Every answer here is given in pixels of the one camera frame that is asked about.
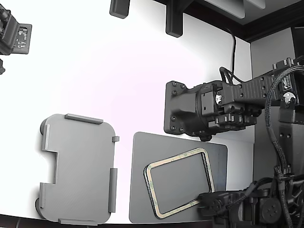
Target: gray mat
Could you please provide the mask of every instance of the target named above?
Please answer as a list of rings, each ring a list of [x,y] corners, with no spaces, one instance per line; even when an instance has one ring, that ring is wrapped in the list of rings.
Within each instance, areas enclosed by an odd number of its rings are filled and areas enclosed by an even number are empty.
[[[148,164],[196,148],[208,152],[215,191],[226,190],[226,146],[142,132],[134,135],[129,214],[132,223],[201,221],[198,205],[158,219],[154,215],[143,175]],[[152,169],[151,175],[161,213],[178,208],[209,190],[200,154]]]
[[[36,210],[53,222],[97,226],[115,212],[119,138],[103,120],[55,114],[40,127],[42,150],[57,154],[55,183],[40,183]]]

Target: black robotic arm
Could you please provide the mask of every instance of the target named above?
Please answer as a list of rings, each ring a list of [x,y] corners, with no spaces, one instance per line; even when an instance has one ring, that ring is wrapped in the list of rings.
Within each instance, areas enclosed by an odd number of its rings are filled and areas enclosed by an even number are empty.
[[[301,227],[304,207],[304,67],[300,59],[285,59],[273,70],[243,82],[221,67],[221,81],[188,89],[183,83],[166,85],[164,130],[202,141],[227,131],[255,125],[265,109],[266,128],[277,153],[273,178],[263,178],[240,191],[202,193],[199,213],[214,228]],[[233,78],[239,84],[233,84]],[[280,137],[270,122],[270,107],[280,107]],[[271,183],[271,188],[259,189]]]

